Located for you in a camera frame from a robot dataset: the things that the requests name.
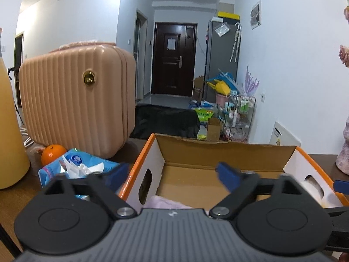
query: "yellow cylindrical container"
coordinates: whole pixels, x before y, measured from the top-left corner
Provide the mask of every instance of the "yellow cylindrical container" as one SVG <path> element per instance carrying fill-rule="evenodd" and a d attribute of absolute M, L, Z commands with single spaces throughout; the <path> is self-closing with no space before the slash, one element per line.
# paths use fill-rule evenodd
<path fill-rule="evenodd" d="M 29 167 L 30 161 L 17 122 L 11 82 L 0 50 L 0 189 L 19 181 Z"/>

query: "suitcase handle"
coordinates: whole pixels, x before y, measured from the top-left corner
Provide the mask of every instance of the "suitcase handle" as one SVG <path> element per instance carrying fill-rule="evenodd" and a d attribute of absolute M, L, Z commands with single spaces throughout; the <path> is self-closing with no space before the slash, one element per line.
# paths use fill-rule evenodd
<path fill-rule="evenodd" d="M 58 49 L 55 49 L 51 51 L 50 53 L 62 51 L 70 48 L 80 47 L 80 46 L 89 46 L 89 45 L 109 45 L 109 46 L 116 46 L 114 42 L 105 42 L 105 41 L 96 41 L 96 40 L 90 40 L 90 41 L 79 41 L 79 42 L 72 42 L 69 44 L 61 45 Z"/>

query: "pink suitcase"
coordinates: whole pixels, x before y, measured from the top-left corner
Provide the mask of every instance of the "pink suitcase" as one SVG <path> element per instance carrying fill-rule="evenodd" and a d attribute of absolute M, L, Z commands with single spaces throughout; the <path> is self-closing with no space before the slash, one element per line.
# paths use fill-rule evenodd
<path fill-rule="evenodd" d="M 135 60 L 114 43 L 72 43 L 31 58 L 19 83 L 36 143 L 110 158 L 134 128 Z"/>

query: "orange fruit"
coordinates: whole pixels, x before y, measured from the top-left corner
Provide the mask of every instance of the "orange fruit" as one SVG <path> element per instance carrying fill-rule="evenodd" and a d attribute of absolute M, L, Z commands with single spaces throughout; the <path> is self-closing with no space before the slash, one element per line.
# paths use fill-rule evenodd
<path fill-rule="evenodd" d="M 46 147 L 41 155 L 41 163 L 43 167 L 58 159 L 66 152 L 67 150 L 65 147 L 62 147 L 61 145 L 50 145 Z"/>

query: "pink vase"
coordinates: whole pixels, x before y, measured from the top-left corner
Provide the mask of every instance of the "pink vase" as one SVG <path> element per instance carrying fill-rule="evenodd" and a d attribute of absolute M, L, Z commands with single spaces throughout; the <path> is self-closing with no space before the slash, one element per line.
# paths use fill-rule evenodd
<path fill-rule="evenodd" d="M 345 139 L 345 143 L 336 159 L 336 166 L 343 173 L 349 175 L 349 117 L 347 118 L 346 127 L 343 131 L 343 137 Z"/>

